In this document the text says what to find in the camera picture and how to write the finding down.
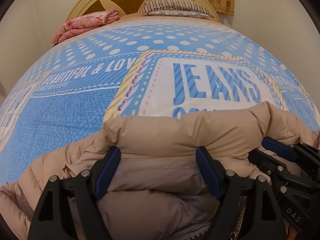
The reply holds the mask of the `blue and pink bedspread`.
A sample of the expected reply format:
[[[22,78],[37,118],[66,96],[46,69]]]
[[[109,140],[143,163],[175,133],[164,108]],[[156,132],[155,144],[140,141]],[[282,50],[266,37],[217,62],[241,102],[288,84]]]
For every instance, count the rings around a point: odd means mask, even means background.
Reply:
[[[319,111],[272,54],[218,22],[125,18],[45,53],[1,106],[1,183],[112,117],[244,109],[267,101],[319,129]]]

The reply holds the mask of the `beige quilted puffer jacket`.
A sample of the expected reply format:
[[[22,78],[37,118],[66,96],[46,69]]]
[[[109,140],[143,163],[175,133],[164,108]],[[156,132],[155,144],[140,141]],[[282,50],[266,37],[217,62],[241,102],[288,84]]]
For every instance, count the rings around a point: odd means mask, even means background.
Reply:
[[[204,146],[226,169],[256,178],[248,154],[264,137],[284,144],[319,147],[311,131],[291,112],[268,102],[241,110],[194,112],[181,118],[127,116],[38,157],[18,181],[1,187],[1,218],[18,239],[26,239],[44,186],[51,176],[67,179],[91,168],[111,146],[121,162],[98,202],[114,239],[192,239],[209,228],[218,205],[200,175],[195,152]]]

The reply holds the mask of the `striped pillow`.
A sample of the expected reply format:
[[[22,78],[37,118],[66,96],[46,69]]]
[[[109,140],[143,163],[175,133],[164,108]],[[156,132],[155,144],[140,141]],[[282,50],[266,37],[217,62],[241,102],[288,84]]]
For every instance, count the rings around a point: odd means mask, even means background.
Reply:
[[[199,12],[214,18],[204,6],[191,0],[150,0],[145,3],[141,13],[147,14],[154,11],[189,11]]]

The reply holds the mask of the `folded pink floral blanket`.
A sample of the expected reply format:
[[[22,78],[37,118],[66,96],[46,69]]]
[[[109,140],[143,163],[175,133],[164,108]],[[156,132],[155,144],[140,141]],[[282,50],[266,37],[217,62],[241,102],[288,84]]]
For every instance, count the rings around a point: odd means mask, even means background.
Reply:
[[[108,9],[76,17],[68,20],[55,31],[52,35],[51,43],[62,43],[69,38],[111,24],[119,19],[119,12],[116,9]]]

